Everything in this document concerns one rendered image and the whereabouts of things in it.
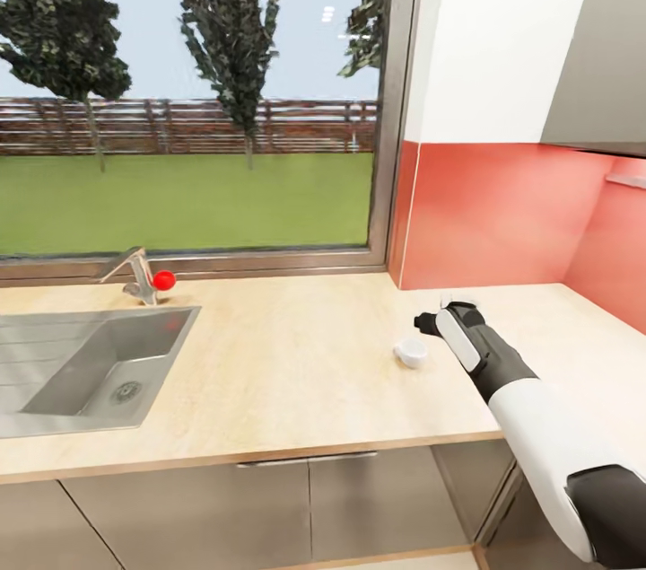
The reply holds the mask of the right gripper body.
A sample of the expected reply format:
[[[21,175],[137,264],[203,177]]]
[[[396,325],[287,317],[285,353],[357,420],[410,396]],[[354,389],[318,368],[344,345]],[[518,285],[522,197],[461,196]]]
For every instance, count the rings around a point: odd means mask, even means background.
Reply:
[[[417,313],[414,316],[414,319],[416,319],[417,317],[422,319],[422,322],[420,322],[420,324],[415,325],[416,329],[419,329],[425,335],[436,336],[438,338],[441,338],[441,333],[437,330],[436,313],[422,311],[421,313]]]

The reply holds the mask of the coffee cup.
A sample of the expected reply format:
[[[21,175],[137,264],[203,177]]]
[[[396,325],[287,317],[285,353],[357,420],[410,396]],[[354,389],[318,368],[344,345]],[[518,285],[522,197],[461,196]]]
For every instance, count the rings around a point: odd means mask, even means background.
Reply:
[[[398,343],[394,343],[392,354],[400,357],[407,366],[415,368],[428,355],[428,346],[420,338],[404,336]]]

